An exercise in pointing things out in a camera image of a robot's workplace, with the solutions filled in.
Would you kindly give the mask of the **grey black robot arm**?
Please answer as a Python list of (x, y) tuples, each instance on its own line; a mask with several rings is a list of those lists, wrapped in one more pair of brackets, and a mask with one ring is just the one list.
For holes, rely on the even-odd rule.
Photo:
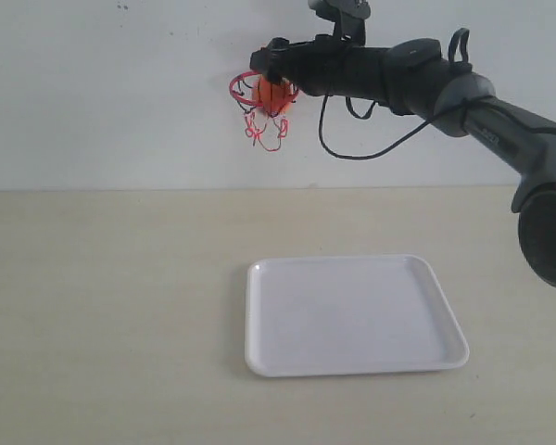
[(456, 60), (467, 35), (457, 31), (447, 54), (431, 38), (393, 47), (327, 35), (301, 43), (274, 38), (252, 53), (249, 66), (310, 96), (370, 100), (450, 137), (473, 137), (519, 174), (511, 210), (520, 249), (534, 273), (556, 287), (556, 122), (498, 99), (467, 54)]

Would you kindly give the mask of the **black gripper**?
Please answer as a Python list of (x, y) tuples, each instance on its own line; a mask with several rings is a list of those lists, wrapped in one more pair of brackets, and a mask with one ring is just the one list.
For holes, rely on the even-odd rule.
[(297, 89), (317, 97), (342, 95), (341, 83), (351, 49), (328, 34), (303, 42), (271, 38), (250, 56), (249, 68), (259, 74), (254, 99), (263, 111), (286, 113), (297, 99)]

